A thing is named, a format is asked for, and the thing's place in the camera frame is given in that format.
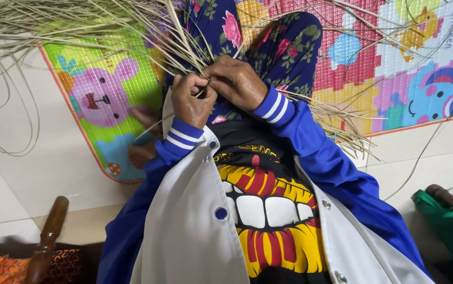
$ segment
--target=foam play mat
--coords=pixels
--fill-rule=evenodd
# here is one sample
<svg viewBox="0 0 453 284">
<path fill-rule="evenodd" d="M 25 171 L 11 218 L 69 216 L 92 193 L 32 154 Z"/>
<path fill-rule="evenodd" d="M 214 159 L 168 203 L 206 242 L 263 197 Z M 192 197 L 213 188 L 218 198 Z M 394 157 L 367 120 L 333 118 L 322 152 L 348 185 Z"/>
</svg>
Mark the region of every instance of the foam play mat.
<svg viewBox="0 0 453 284">
<path fill-rule="evenodd" d="M 362 8 L 351 10 L 377 30 L 327 2 L 236 0 L 243 26 L 317 3 L 307 10 L 324 27 L 312 97 L 345 111 L 372 113 L 377 119 L 352 119 L 360 134 L 400 131 L 453 116 L 453 0 L 345 2 Z M 396 32 L 400 24 L 409 28 Z M 242 30 L 246 46 L 259 31 Z M 84 39 L 105 49 L 47 44 L 41 51 L 102 171 L 132 183 L 145 175 L 129 164 L 127 148 L 143 129 L 127 109 L 159 110 L 164 73 L 142 55 L 157 57 L 152 46 L 128 31 L 116 36 L 141 52 L 107 57 L 108 47 L 121 44 L 108 36 Z M 331 123 L 352 131 L 345 121 Z"/>
</svg>

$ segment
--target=teeth graphic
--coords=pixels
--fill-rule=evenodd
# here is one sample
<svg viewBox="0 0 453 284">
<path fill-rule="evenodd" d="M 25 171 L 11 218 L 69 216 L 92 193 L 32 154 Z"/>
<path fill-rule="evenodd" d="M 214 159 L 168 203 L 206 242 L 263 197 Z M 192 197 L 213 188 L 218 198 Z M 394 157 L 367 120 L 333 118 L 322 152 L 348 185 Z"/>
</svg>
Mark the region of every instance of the teeth graphic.
<svg viewBox="0 0 453 284">
<path fill-rule="evenodd" d="M 265 210 L 260 197 L 252 195 L 239 196 L 236 199 L 238 215 L 244 225 L 262 229 L 265 227 Z"/>
<path fill-rule="evenodd" d="M 297 209 L 291 199 L 269 197 L 265 200 L 265 209 L 267 210 L 268 225 L 271 227 L 281 227 L 299 221 Z"/>
<path fill-rule="evenodd" d="M 242 192 L 242 190 L 240 190 L 240 189 L 239 189 L 237 186 L 235 186 L 235 185 L 233 186 L 233 189 L 235 189 L 235 192 L 236 192 L 236 193 L 242 193 L 242 194 L 244 193 L 244 192 Z"/>
<path fill-rule="evenodd" d="M 237 218 L 237 210 L 235 209 L 235 201 L 231 197 L 227 197 L 226 200 L 228 201 L 228 213 L 231 214 L 233 217 L 233 222 L 238 224 L 238 218 Z"/>
<path fill-rule="evenodd" d="M 300 221 L 309 219 L 310 217 L 313 217 L 314 214 L 312 214 L 312 209 L 309 205 L 299 203 L 297 205 L 298 208 L 298 215 L 300 216 Z"/>
<path fill-rule="evenodd" d="M 228 181 L 223 182 L 223 190 L 225 192 L 232 192 L 233 189 L 231 188 L 231 186 L 232 186 L 232 184 L 229 183 Z"/>
</svg>

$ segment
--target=yellow and red lips graphic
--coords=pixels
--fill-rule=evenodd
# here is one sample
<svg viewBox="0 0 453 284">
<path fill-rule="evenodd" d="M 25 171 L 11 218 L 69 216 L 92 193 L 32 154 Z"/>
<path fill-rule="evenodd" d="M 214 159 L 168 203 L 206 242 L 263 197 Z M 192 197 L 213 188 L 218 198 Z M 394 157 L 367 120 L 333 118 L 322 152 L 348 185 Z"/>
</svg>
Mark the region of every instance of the yellow and red lips graphic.
<svg viewBox="0 0 453 284">
<path fill-rule="evenodd" d="M 293 211 L 299 208 L 300 219 L 278 227 L 271 227 L 270 222 L 268 222 L 269 225 L 263 223 L 265 224 L 263 228 L 253 229 L 252 226 L 247 228 L 243 224 L 243 219 L 247 217 L 244 216 L 246 217 L 244 218 L 239 209 L 237 215 L 241 222 L 236 224 L 237 233 L 249 277 L 256 277 L 268 266 L 284 267 L 297 273 L 327 271 L 319 219 L 312 213 L 303 217 L 300 213 L 302 207 L 317 209 L 316 198 L 312 192 L 294 179 L 288 181 L 277 178 L 272 171 L 265 172 L 256 164 L 255 166 L 253 169 L 220 165 L 218 170 L 223 182 L 232 184 L 236 192 L 242 192 L 242 196 L 260 197 L 264 200 L 263 204 L 266 204 L 265 201 L 270 197 L 285 197 L 291 200 L 295 205 Z M 263 206 L 265 208 L 261 210 L 264 210 L 264 214 L 268 216 L 270 212 L 267 210 L 270 208 L 267 205 Z"/>
</svg>

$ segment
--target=snap button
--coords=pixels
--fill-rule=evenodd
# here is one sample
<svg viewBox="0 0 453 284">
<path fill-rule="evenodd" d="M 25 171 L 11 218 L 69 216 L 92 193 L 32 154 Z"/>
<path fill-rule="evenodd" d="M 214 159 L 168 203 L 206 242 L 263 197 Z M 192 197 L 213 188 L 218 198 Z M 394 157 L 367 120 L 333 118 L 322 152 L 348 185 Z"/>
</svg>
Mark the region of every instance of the snap button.
<svg viewBox="0 0 453 284">
<path fill-rule="evenodd" d="M 224 220 L 226 218 L 226 216 L 228 216 L 228 211 L 226 209 L 224 209 L 223 207 L 219 207 L 218 209 L 216 209 L 216 212 L 214 212 L 214 215 L 219 220 Z"/>
<path fill-rule="evenodd" d="M 327 200 L 323 200 L 323 206 L 324 208 L 330 210 L 331 209 L 331 204 Z"/>
<path fill-rule="evenodd" d="M 346 277 L 344 275 L 340 274 L 338 271 L 335 271 L 335 277 L 337 277 L 337 281 L 339 282 L 339 284 L 348 283 L 348 280 L 346 279 Z"/>
</svg>

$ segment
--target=hand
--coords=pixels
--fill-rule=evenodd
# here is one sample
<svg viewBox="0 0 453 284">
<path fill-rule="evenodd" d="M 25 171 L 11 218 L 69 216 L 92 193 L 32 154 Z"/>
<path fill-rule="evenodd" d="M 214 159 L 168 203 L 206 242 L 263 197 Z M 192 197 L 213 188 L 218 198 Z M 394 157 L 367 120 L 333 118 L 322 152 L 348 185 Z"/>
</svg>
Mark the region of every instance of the hand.
<svg viewBox="0 0 453 284">
<path fill-rule="evenodd" d="M 221 55 L 203 73 L 210 78 L 210 87 L 246 111 L 259 107 L 268 93 L 267 85 L 248 63 L 227 55 Z"/>
<path fill-rule="evenodd" d="M 129 113 L 131 116 L 136 118 L 145 129 L 153 126 L 158 122 L 158 117 L 156 115 L 141 113 L 136 108 L 130 108 Z M 163 136 L 160 134 L 160 126 L 156 125 L 149 133 L 154 135 L 154 140 L 147 143 L 146 145 L 131 145 L 128 147 L 128 160 L 136 168 L 141 169 L 144 167 L 144 164 L 150 159 L 156 157 L 155 141 L 162 139 Z"/>
<path fill-rule="evenodd" d="M 171 95 L 174 114 L 180 120 L 199 129 L 204 129 L 212 106 L 218 97 L 216 91 L 207 85 L 208 83 L 207 79 L 193 73 L 186 74 L 184 77 L 181 75 L 174 77 Z M 198 93 L 198 87 L 205 87 L 205 98 L 198 99 L 194 96 Z"/>
</svg>

